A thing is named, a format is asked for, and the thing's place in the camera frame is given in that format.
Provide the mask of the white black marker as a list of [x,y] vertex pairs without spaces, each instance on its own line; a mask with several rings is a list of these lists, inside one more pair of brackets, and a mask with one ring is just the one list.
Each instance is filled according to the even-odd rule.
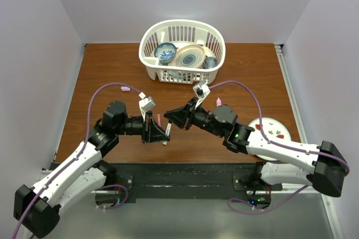
[[171,127],[172,127],[172,122],[171,122],[171,121],[168,121],[166,130],[165,130],[165,134],[168,136],[168,140],[166,140],[166,141],[163,142],[163,145],[164,145],[164,146],[166,146],[167,143],[168,143],[168,141],[170,140]]

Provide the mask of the red purple pen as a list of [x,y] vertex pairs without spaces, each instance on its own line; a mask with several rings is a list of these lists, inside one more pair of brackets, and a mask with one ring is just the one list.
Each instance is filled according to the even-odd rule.
[[162,126],[160,114],[157,114],[157,123],[160,127]]

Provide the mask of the purple eraser cap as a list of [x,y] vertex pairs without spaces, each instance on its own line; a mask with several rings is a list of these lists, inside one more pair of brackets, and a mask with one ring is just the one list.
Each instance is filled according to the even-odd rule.
[[121,86],[121,90],[127,92],[127,91],[131,91],[131,88],[127,86]]

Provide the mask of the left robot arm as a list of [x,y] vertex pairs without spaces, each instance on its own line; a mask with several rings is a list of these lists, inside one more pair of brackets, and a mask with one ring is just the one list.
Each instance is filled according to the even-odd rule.
[[108,104],[75,151],[46,177],[31,187],[20,186],[15,192],[13,216],[32,237],[44,238],[58,224],[65,209],[86,194],[110,190],[116,184],[115,169],[103,158],[119,143],[121,135],[140,136],[143,144],[169,141],[169,135],[154,121],[151,97],[139,101],[140,115],[128,116],[124,102]]

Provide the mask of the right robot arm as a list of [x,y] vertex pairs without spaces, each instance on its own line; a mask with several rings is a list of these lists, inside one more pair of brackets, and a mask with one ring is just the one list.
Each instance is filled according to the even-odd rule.
[[181,129],[196,126],[223,138],[223,145],[234,153],[263,155],[280,161],[280,164],[265,163],[250,176],[254,189],[292,183],[311,186],[327,196],[341,196],[348,168],[333,143],[302,144],[263,137],[260,130],[239,123],[238,116],[228,105],[217,106],[210,112],[197,101],[192,98],[185,106],[167,111],[164,116]]

